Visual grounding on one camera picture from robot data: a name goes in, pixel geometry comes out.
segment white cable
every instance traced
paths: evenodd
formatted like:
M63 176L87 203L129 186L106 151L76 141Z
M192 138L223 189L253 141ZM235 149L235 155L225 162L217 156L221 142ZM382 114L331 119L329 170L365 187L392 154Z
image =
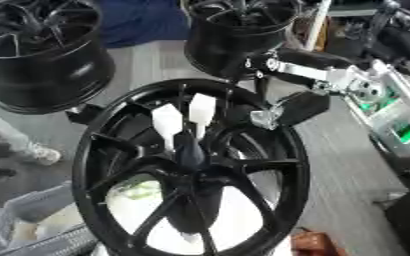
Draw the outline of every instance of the white cable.
M306 41L305 49L312 52L315 48L315 44L319 37L320 31L322 30L325 18L328 15L329 8L331 7L332 0L322 0L315 16L314 23L312 24L311 30L309 32L308 40Z

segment bolt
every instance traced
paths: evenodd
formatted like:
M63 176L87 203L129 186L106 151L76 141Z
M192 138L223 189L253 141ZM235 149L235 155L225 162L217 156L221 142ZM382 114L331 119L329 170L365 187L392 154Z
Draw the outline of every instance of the bolt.
M270 69L270 71L274 71L278 69L278 67L280 66L280 63L278 62L278 60L274 58L269 58L266 62L266 65Z
M263 72L261 72L261 71L256 71L256 77L258 77L258 78L263 78L264 77L264 74L263 74Z
M245 60L245 67L246 67L246 68L251 68L251 67L252 67L252 62L251 62L250 59L246 59L246 60Z

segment black alloy wheel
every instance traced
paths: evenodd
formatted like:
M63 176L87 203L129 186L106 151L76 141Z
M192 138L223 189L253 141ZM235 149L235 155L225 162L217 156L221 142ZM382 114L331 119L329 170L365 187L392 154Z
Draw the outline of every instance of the black alloy wheel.
M247 57L285 43L301 7L297 0L189 0L187 8L192 18L187 58L205 73L231 78Z
M193 169L164 152L163 140L152 127L151 110L172 103L187 116L196 93L216 97L217 112L200 142L206 160ZM186 224L194 226L195 230L183 232L200 234L203 255L267 254L298 221L310 182L308 157L292 127L267 131L248 122L250 111L268 107L245 89L207 79L163 81L117 99L90 123L74 160L73 192L87 226L112 255L180 256L147 243L164 217L179 231ZM185 144L177 144L176 152L182 147ZM263 171L274 174L281 190L274 206L267 204L250 178ZM108 209L106 197L114 186L140 174L160 182L163 202L129 234ZM218 214L213 204L222 203L220 194L226 186L238 189L256 206L263 225L246 241L219 251L209 227Z
M114 64L89 0L0 1L0 107L45 114L99 93Z

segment green light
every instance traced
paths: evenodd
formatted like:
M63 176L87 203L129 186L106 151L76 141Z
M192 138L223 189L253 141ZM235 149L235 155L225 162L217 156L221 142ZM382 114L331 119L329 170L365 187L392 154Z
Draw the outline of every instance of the green light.
M371 107L370 104L361 104L361 109L362 109L362 110L369 110L370 107Z
M402 126L400 129L396 130L396 135L400 138L402 143L410 142L410 124Z

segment person's foot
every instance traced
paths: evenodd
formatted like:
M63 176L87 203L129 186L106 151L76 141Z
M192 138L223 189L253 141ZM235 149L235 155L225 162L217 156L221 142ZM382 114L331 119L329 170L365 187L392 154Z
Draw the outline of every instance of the person's foot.
M26 155L29 158L27 160L46 166L53 165L62 159L62 154L59 151L38 143L30 143Z

